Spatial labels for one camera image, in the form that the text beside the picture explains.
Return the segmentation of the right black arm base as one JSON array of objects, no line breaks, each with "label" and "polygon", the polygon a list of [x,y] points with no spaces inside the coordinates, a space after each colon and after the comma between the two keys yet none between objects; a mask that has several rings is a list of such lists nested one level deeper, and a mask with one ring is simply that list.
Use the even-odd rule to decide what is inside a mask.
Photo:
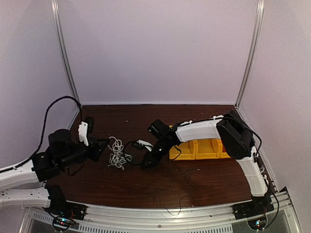
[{"label": "right black arm base", "polygon": [[274,210],[270,197],[252,197],[251,201],[233,205],[235,219],[250,218],[263,215]]}]

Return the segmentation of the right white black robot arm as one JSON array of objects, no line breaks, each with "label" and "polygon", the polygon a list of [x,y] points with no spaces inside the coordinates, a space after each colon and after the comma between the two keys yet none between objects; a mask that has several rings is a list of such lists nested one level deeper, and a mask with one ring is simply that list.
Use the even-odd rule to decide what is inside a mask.
[{"label": "right white black robot arm", "polygon": [[242,120],[240,115],[230,110],[226,114],[198,121],[184,121],[172,127],[156,119],[148,128],[156,138],[151,151],[145,153],[140,167],[156,167],[169,150],[181,143],[197,139],[220,139],[230,158],[235,159],[243,170],[250,186],[252,197],[249,210],[260,214],[267,206],[265,197],[268,183],[257,163],[259,146],[255,144],[258,134]]}]

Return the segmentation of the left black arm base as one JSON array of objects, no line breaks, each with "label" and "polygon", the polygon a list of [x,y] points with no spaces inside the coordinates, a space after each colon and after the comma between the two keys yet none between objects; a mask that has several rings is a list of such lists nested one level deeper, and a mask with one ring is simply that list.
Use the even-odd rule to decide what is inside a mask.
[{"label": "left black arm base", "polygon": [[65,216],[74,220],[84,220],[86,209],[86,205],[73,202],[66,202],[62,205],[59,204],[57,206],[44,208],[47,213],[50,213],[54,216]]}]

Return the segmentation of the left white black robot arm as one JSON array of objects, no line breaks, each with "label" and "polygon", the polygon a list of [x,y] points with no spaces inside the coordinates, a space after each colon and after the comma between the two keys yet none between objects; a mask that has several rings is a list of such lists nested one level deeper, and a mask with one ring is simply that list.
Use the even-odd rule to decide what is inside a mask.
[{"label": "left white black robot arm", "polygon": [[53,209],[60,216],[70,211],[61,188],[46,185],[34,189],[18,189],[18,186],[48,181],[87,159],[97,162],[110,143],[108,138],[88,139],[86,135],[75,143],[69,130],[59,129],[48,136],[46,151],[0,171],[0,206],[42,207]]}]

